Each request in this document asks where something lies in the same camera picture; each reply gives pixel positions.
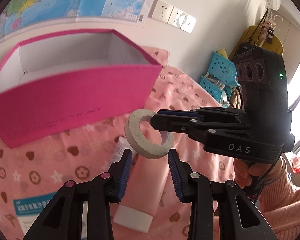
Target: yellow clothing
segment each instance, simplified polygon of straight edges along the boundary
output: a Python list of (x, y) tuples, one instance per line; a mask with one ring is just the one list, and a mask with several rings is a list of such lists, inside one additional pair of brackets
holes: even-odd
[[(234, 54), (237, 51), (239, 45), (243, 42), (247, 42), (248, 39), (250, 38), (251, 34), (255, 31), (256, 26), (250, 26), (241, 36), (241, 38), (239, 39), (239, 41), (237, 42), (237, 44), (235, 45), (234, 49), (232, 50), (230, 56), (229, 56), (229, 60), (233, 60)], [(258, 40), (258, 36), (261, 32), (261, 26), (258, 27), (258, 29), (256, 30), (256, 32), (254, 33), (254, 35), (251, 37), (252, 40), (254, 40), (255, 42), (257, 42)], [(256, 44), (256, 46), (259, 46), (261, 43), (261, 40), (259, 39), (258, 43)], [(268, 43), (267, 40), (265, 40), (265, 42), (263, 43), (262, 47), (264, 49), (268, 49), (271, 50), (273, 52), (278, 53), (280, 56), (282, 56), (283, 54), (283, 46), (281, 41), (278, 39), (278, 37), (273, 36), (272, 39), (272, 43)]]

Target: person's hand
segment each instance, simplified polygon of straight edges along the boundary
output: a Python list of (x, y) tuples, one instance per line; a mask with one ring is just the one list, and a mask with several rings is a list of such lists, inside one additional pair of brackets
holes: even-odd
[[(234, 159), (233, 165), (235, 173), (234, 181), (239, 185), (240, 188), (250, 186), (252, 182), (251, 176), (260, 177), (264, 175), (271, 166), (271, 164), (255, 163), (249, 168), (249, 166), (240, 159)], [(282, 159), (280, 158), (276, 165), (266, 176), (265, 180), (275, 179), (276, 177), (278, 177), (281, 172), (282, 165)]]

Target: das logo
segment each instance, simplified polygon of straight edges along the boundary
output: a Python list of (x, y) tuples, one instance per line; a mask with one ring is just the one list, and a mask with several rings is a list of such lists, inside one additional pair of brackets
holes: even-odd
[[(242, 146), (241, 145), (239, 145), (239, 147), (237, 147), (237, 146), (235, 146), (233, 143), (230, 143), (229, 144), (229, 147), (228, 147), (228, 150), (235, 150), (236, 152), (242, 152)], [(244, 149), (244, 152), (245, 153), (249, 153), (250, 152), (250, 147), (246, 147), (245, 149)]]

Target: plush toy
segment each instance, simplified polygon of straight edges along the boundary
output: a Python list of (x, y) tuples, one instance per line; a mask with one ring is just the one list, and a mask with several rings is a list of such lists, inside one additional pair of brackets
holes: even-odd
[(261, 34), (260, 34), (260, 40), (261, 42), (264, 41), (268, 36), (268, 29), (266, 27), (263, 27)]
[(274, 30), (272, 27), (269, 27), (267, 42), (272, 43), (273, 36), (274, 36)]

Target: hook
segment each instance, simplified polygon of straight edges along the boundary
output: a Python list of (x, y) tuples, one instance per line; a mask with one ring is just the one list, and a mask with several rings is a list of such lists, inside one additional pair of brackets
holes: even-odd
[(275, 18), (276, 18), (277, 16), (278, 16), (279, 18), (281, 18), (282, 21), (283, 21), (283, 16), (280, 16), (280, 15), (278, 15), (278, 14), (276, 14), (276, 15), (273, 17), (273, 21), (275, 20)]
[(270, 21), (270, 20), (272, 20), (273, 13), (272, 13), (271, 9), (269, 9), (269, 12), (271, 13), (271, 17), (269, 17), (269, 21)]

